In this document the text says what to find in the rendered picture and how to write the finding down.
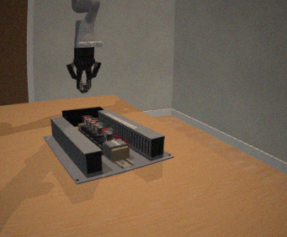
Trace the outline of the black relay socket row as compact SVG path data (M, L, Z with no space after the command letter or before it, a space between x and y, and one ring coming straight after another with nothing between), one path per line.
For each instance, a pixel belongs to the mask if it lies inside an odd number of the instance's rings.
M99 147L101 150L103 150L103 143L102 143L102 139L101 137L95 138L92 134L90 134L89 132L87 132L86 129L84 129L83 127L81 127L79 129L80 132L82 132L88 139L90 139L94 144L97 145L97 147ZM100 139L100 140L99 140Z

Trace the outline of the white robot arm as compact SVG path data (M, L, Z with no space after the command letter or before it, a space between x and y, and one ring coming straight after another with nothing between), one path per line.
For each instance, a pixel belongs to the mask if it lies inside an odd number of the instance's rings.
M94 23L100 6L100 0L72 0L72 9L76 13L88 13L76 22L74 48L103 47L101 41L94 41Z

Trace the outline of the black parts tray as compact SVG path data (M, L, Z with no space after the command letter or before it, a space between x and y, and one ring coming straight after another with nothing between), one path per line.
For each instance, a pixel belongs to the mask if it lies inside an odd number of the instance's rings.
M78 124L82 123L82 116L91 115L92 117L98 120L99 110L104 109L102 109L101 107L96 107L96 108L80 108L80 109L64 110L62 111L62 117L66 116L64 117L64 119L66 119L74 127L77 127Z

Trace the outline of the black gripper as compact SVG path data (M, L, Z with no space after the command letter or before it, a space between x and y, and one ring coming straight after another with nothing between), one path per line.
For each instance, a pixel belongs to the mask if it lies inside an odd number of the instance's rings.
M94 68L92 72L91 67L93 66L93 64ZM77 68L77 75L73 70L74 66ZM71 64L66 65L72 79L77 80L78 91L82 90L82 71L86 72L86 82L88 82L88 90L90 90L92 86L91 80L92 78L97 76L100 66L101 63L95 61L94 59L94 47L74 48L74 60Z

